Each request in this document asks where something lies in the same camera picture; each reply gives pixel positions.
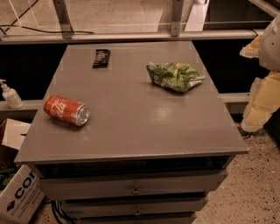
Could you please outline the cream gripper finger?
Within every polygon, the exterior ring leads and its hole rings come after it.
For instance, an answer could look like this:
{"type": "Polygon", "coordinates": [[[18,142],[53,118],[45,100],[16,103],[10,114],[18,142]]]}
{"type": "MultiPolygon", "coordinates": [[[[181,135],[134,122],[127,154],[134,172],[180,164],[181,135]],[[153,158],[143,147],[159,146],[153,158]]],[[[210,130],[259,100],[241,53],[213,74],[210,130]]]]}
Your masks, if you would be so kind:
{"type": "Polygon", "coordinates": [[[249,44],[241,49],[240,55],[249,59],[258,58],[261,39],[262,36],[255,37],[249,44]]]}
{"type": "Polygon", "coordinates": [[[247,132],[256,132],[280,108],[280,73],[270,72],[265,78],[255,78],[249,92],[241,128],[247,132]]]}

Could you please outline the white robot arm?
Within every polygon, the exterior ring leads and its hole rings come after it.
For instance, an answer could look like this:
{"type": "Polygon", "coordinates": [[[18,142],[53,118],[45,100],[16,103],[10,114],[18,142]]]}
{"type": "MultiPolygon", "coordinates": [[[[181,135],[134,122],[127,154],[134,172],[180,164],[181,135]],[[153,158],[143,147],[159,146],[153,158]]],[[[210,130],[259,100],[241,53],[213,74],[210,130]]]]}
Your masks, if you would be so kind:
{"type": "Polygon", "coordinates": [[[241,128],[247,132],[256,132],[280,108],[280,14],[265,29],[244,46],[240,55],[245,58],[258,58],[261,67],[269,74],[261,79],[255,78],[249,92],[241,128]]]}

